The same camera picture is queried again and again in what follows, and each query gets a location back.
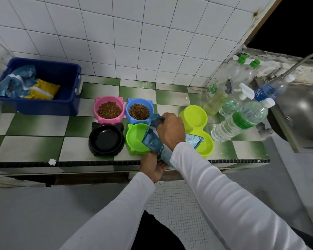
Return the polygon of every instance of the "person's left hand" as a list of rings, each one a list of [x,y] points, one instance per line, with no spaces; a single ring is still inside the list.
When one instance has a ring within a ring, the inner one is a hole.
[[[140,160],[140,172],[147,175],[153,183],[157,183],[168,165],[163,161],[158,161],[156,152],[149,151]]]

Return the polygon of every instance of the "plastic bottle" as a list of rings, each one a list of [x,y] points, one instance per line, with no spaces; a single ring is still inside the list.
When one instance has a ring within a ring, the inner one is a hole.
[[[228,64],[225,71],[221,73],[221,75],[219,75],[219,77],[217,77],[217,79],[214,81],[213,84],[210,85],[210,87],[208,88],[208,90],[205,92],[204,96],[203,96],[203,104],[207,103],[211,97],[213,97],[215,94],[217,94],[217,90],[218,90],[218,84],[224,84],[224,82],[226,82],[226,80],[228,80],[229,78],[231,78],[233,81],[240,75],[242,69],[243,69],[243,64],[246,61],[246,58],[248,57],[248,55],[246,54],[242,54],[237,62],[235,64]]]
[[[229,94],[232,92],[233,81],[231,78],[227,80],[225,86],[226,89],[222,93],[218,93],[213,96],[207,103],[204,104],[203,109],[208,115],[216,115],[227,101]]]
[[[293,75],[287,75],[284,78],[277,77],[268,81],[266,84],[255,91],[255,100],[260,102],[268,97],[275,100],[277,96],[283,94],[286,91],[289,83],[294,80],[295,77]]]
[[[238,78],[234,80],[235,91],[238,89],[238,84],[243,83],[247,85],[254,79],[255,70],[258,68],[259,65],[260,65],[260,61],[257,59],[253,60],[248,65],[248,67],[244,65],[244,70],[242,70]]]
[[[217,142],[225,142],[244,130],[247,130],[262,122],[268,115],[268,109],[275,105],[275,101],[266,98],[262,102],[249,102],[241,107],[231,117],[215,126],[211,131],[211,137]]]
[[[227,99],[226,103],[222,106],[219,111],[220,115],[228,117],[244,105],[244,100],[246,98],[249,98],[250,100],[254,99],[254,90],[243,83],[239,84],[239,88],[240,91],[233,94],[232,97]]]

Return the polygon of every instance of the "person's right hand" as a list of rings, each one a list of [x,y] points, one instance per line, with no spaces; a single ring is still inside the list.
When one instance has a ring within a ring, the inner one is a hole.
[[[162,117],[164,122],[158,126],[158,135],[162,143],[173,151],[178,143],[186,141],[184,124],[182,118],[177,117],[174,113],[167,112]]]

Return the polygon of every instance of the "green label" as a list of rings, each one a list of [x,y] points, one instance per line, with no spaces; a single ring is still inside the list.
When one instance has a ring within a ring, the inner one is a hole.
[[[214,82],[214,84],[212,84],[209,88],[208,88],[208,92],[211,92],[212,94],[215,94],[216,91],[217,91],[217,84],[216,84],[216,81]]]
[[[243,130],[247,130],[256,125],[244,119],[241,111],[237,111],[233,113],[232,118],[233,118],[234,123]]]

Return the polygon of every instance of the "sleeve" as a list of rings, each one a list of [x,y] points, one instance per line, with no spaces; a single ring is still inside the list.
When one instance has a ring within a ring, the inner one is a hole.
[[[190,185],[203,216],[226,248],[308,249],[283,219],[203,159],[190,144],[179,143],[171,163]]]
[[[154,190],[150,178],[138,172],[123,191],[76,231],[60,250],[131,249]]]

